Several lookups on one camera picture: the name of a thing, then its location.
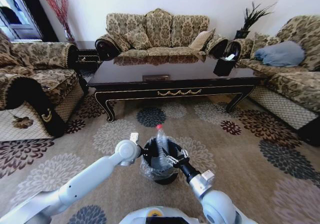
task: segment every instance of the tissue box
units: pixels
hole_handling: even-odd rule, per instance
[[[228,76],[231,70],[234,68],[235,60],[226,60],[226,58],[219,58],[217,64],[215,65],[213,73],[217,76]]]

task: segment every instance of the floral patterned rug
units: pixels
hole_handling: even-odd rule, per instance
[[[231,114],[228,96],[113,102],[117,120],[108,123],[91,93],[52,140],[0,143],[0,216],[31,195],[57,189],[115,145],[155,126],[184,146],[201,172],[211,169],[214,188],[260,224],[320,223],[320,149],[299,140],[282,121],[244,100]],[[179,208],[204,221],[202,207],[179,173],[161,186],[140,173],[140,160],[117,167],[108,180],[54,216],[53,224],[116,224],[148,206]]]

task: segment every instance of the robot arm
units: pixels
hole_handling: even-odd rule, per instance
[[[174,158],[162,149],[167,161],[175,168],[180,168],[191,186],[193,193],[202,204],[205,218],[212,224],[257,224],[247,218],[235,205],[227,194],[212,188],[215,175],[207,170],[200,173],[189,163],[188,152],[179,145],[175,145],[181,155]]]
[[[115,166],[129,166],[141,155],[142,148],[131,140],[119,142],[112,156],[105,156],[78,173],[55,191],[40,192],[21,203],[0,219],[0,224],[49,224],[57,215],[83,198],[107,179]]]

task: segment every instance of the plastic bottle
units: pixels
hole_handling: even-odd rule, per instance
[[[166,156],[162,150],[162,148],[164,148],[169,153],[168,138],[166,137],[161,124],[157,125],[156,128],[158,133],[155,140],[159,156],[157,158],[152,158],[151,165],[153,168],[163,171],[171,168],[171,165],[167,162]]]

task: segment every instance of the vase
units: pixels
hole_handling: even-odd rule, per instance
[[[69,25],[67,23],[65,23],[65,24],[63,24],[63,27],[64,27],[64,32],[65,32],[64,35],[65,35],[65,38],[67,39],[67,41],[70,43],[74,43],[75,38],[73,37],[73,35],[71,33]]]
[[[237,33],[235,34],[234,39],[246,38],[250,31],[249,30],[237,30],[236,32]]]

